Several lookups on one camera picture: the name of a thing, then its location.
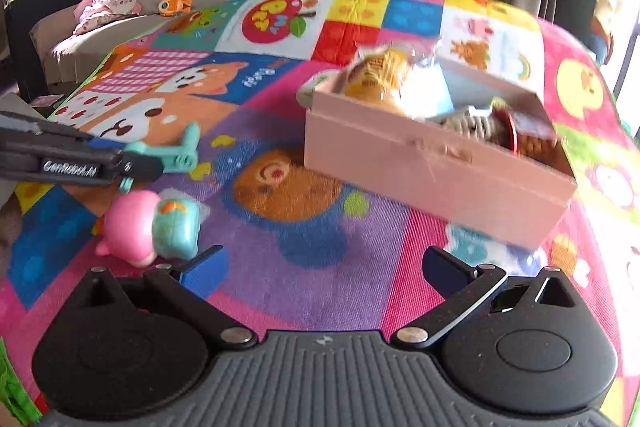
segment orange fish plush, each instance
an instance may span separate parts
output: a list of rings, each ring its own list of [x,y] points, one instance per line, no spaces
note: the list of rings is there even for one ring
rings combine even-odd
[[[162,0],[158,5],[160,15],[172,17],[177,13],[189,13],[191,11],[191,0]]]

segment silver screw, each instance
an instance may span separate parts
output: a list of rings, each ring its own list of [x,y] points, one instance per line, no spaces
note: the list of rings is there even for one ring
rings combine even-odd
[[[252,332],[247,328],[227,328],[220,333],[220,338],[227,344],[245,344],[253,337]]]
[[[396,337],[407,344],[420,344],[429,338],[429,333],[422,328],[409,327],[396,331]]]

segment yellow square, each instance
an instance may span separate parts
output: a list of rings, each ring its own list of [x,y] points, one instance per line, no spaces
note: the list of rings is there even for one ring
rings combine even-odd
[[[519,26],[532,32],[540,33],[540,25],[530,13],[496,0],[444,0],[444,6],[460,8],[484,17]]]
[[[326,20],[380,28],[388,4],[389,0],[334,0]]]
[[[15,187],[15,195],[20,202],[20,209],[22,215],[43,197],[49,189],[53,187],[51,183],[33,183],[33,182],[20,182]]]

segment pink box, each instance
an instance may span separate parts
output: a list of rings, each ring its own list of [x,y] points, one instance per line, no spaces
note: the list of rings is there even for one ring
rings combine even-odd
[[[535,93],[441,58],[456,107],[500,96],[549,121]],[[561,219],[576,189],[562,150],[558,169],[316,87],[306,113],[305,167],[531,250]]]

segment colorful blanket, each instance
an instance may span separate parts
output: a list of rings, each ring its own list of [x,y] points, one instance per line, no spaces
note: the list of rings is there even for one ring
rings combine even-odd
[[[305,82],[347,64],[358,44],[440,35],[453,59],[535,90],[566,139],[578,191],[537,251],[302,167]],[[197,168],[149,188],[207,207],[200,249],[220,243],[230,258],[208,300],[260,333],[389,334],[441,300],[421,275],[428,245],[511,274],[562,267],[616,347],[604,410],[628,421],[640,380],[640,154],[585,49],[560,28],[492,0],[234,0],[118,46],[52,119],[152,145],[199,123]],[[282,175],[287,183],[271,183]],[[94,253],[92,227],[115,194],[18,186],[24,233],[0,286],[0,335],[33,397],[33,349],[83,273],[97,264],[137,273]]]

